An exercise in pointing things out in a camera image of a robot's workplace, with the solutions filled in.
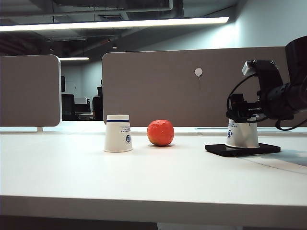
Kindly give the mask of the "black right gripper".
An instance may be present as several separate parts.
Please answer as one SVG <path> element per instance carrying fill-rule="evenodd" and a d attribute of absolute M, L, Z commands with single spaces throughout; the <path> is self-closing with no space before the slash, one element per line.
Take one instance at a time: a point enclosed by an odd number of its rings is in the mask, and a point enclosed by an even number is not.
<path fill-rule="evenodd" d="M 249 105 L 242 93 L 230 96 L 231 107 L 227 106 L 226 116 L 236 123 L 245 123 L 255 114 L 264 114 L 272 120 L 292 120 L 294 109 L 287 100 L 287 90 L 290 83 L 267 91 L 259 90 L 259 106 Z"/>

